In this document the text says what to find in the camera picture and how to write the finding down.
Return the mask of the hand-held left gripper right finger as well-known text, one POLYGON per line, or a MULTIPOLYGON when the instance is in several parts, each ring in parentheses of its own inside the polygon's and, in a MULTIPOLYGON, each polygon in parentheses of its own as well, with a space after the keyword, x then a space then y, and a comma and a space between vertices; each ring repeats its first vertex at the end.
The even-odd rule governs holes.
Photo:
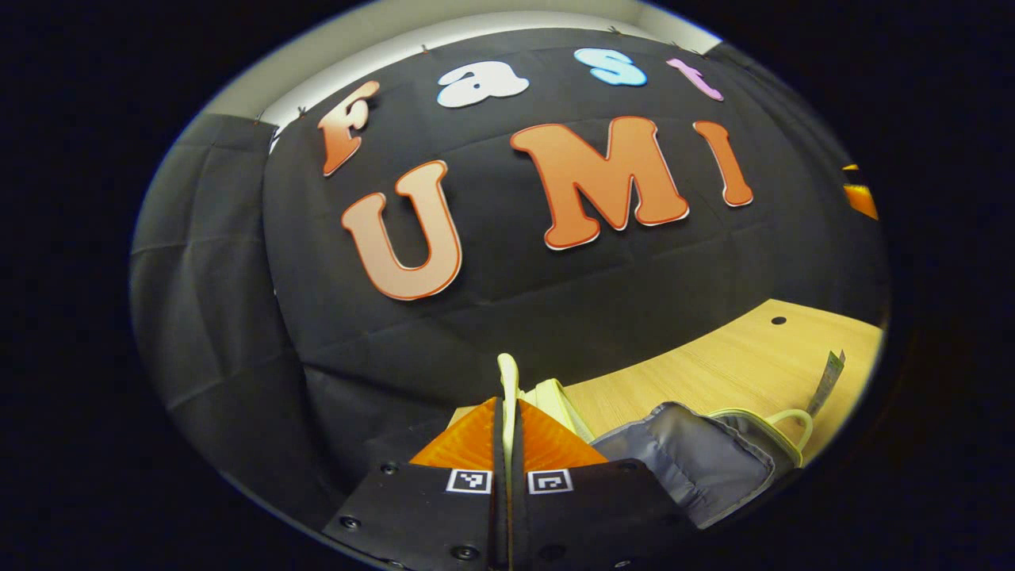
POLYGON ((636 458, 606 459, 519 402, 512 459, 515 570, 669 570, 699 529, 636 458))

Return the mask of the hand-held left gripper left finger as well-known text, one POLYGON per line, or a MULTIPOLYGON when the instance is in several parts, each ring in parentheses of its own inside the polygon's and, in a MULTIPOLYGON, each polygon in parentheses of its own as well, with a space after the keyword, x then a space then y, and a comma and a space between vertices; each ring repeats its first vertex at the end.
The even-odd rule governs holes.
POLYGON ((507 560, 503 401, 493 397, 409 462, 377 463, 324 527, 390 570, 490 570, 507 560))

